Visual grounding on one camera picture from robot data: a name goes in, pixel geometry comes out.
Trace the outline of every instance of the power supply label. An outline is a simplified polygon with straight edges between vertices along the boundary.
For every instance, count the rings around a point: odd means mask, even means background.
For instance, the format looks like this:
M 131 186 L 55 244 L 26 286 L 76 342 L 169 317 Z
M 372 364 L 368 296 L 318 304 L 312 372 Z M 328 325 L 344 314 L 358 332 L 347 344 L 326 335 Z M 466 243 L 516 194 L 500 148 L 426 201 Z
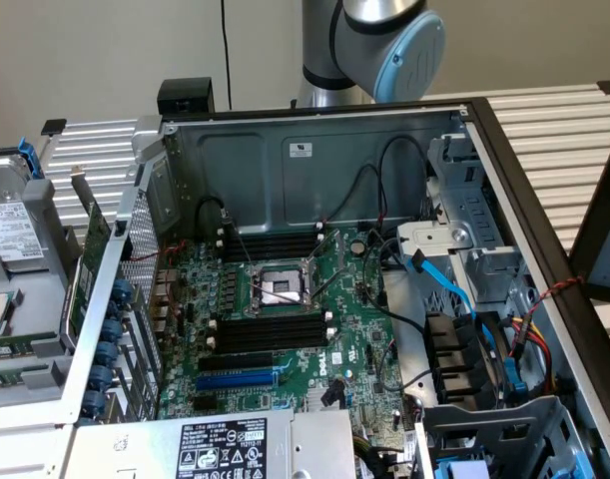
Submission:
M 264 479 L 266 477 L 268 475 L 265 418 L 183 426 L 177 479 Z
M 3 261 L 43 257 L 41 245 L 22 203 L 0 204 L 0 256 Z

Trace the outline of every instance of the black frame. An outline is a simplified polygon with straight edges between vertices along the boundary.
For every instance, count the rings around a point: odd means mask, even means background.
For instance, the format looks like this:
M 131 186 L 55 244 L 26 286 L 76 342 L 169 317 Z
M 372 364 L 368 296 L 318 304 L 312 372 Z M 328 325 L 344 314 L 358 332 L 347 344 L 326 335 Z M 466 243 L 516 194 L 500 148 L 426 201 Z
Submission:
M 610 156 L 593 194 L 584 221 L 577 234 L 570 261 L 573 269 L 588 280 L 610 233 Z M 610 302 L 610 287 L 590 282 L 584 283 L 590 297 Z
M 485 98 L 463 98 L 428 102 L 350 105 L 329 108 L 283 109 L 251 112 L 221 112 L 195 115 L 164 115 L 163 122 L 203 122 L 224 120 L 259 120 L 344 113 L 368 113 L 409 108 L 453 107 L 464 105 L 475 125 L 502 188 L 513 207 L 518 222 L 531 246 L 546 284 L 573 277 L 566 252 L 557 238 L 544 209 L 535 196 L 495 113 Z M 610 422 L 610 337 L 589 297 L 579 286 L 559 291 L 553 299 L 568 329 L 577 353 L 595 388 Z

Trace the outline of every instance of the motherboard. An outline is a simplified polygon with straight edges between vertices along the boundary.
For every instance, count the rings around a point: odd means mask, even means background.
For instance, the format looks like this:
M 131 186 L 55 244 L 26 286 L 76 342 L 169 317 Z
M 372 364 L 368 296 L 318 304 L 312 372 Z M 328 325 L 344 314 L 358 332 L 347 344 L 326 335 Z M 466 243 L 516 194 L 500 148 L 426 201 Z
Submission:
M 365 297 L 376 288 L 376 261 L 367 262 L 364 284 L 366 233 L 338 233 L 347 247 L 329 241 L 311 262 L 226 262 L 212 245 L 191 243 L 163 266 L 153 313 L 166 318 L 159 419 L 345 408 L 354 434 L 403 446 L 401 395 L 385 391 L 375 374 L 393 339 L 390 319 Z M 399 383 L 395 354 L 382 380 Z M 338 389 L 343 397 L 329 404 L 323 396 Z

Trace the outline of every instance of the white wall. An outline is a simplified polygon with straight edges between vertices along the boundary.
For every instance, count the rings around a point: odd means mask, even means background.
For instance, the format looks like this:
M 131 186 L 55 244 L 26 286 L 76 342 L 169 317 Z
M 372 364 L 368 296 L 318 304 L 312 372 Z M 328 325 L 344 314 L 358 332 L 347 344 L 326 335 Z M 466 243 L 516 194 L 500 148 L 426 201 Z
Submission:
M 610 0 L 429 1 L 447 26 L 432 93 L 610 79 Z M 234 108 L 287 106 L 301 0 L 226 5 Z M 191 76 L 213 77 L 226 108 L 218 0 L 0 0 L 0 145 L 49 118 L 154 113 L 161 81 Z

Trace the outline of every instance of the blue pcie slot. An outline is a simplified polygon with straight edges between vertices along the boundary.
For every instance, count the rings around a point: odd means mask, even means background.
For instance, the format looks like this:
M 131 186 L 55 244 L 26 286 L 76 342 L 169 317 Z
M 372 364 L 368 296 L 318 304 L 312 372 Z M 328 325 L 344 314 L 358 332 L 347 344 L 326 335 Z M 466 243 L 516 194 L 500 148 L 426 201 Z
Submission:
M 275 373 L 271 369 L 200 376 L 196 379 L 196 389 L 208 391 L 211 389 L 270 386 L 274 384 L 274 376 Z

